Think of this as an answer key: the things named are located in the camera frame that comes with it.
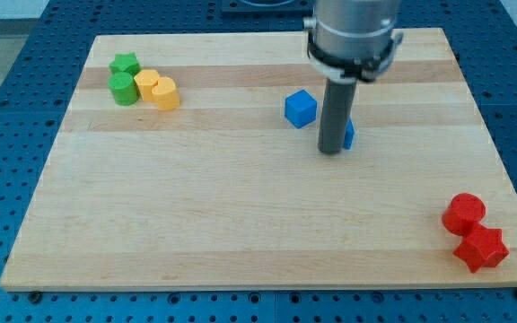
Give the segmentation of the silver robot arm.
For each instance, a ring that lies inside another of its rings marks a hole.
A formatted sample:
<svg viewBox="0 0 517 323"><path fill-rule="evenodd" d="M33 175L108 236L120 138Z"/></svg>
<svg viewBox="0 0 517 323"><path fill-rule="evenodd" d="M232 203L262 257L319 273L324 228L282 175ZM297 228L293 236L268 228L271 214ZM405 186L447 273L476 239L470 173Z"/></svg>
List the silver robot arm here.
<svg viewBox="0 0 517 323"><path fill-rule="evenodd" d="M393 32L399 5L399 0L315 1L303 19L313 68L335 83L375 81L403 39Z"/></svg>

